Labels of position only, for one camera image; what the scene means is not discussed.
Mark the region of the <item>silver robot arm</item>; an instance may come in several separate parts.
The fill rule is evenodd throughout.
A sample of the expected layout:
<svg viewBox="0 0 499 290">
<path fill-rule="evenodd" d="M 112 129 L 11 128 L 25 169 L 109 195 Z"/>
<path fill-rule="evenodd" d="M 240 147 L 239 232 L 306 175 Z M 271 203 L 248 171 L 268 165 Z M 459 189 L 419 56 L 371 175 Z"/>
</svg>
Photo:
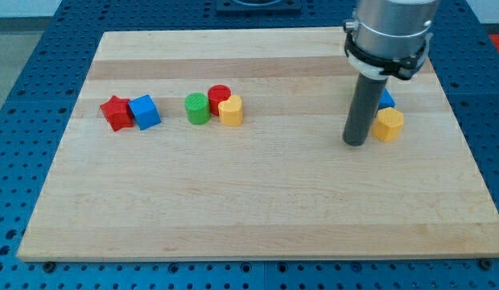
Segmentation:
<svg viewBox="0 0 499 290">
<path fill-rule="evenodd" d="M 408 81 L 427 59 L 438 0 L 360 0 L 350 19 L 344 51 L 362 75 Z"/>
</svg>

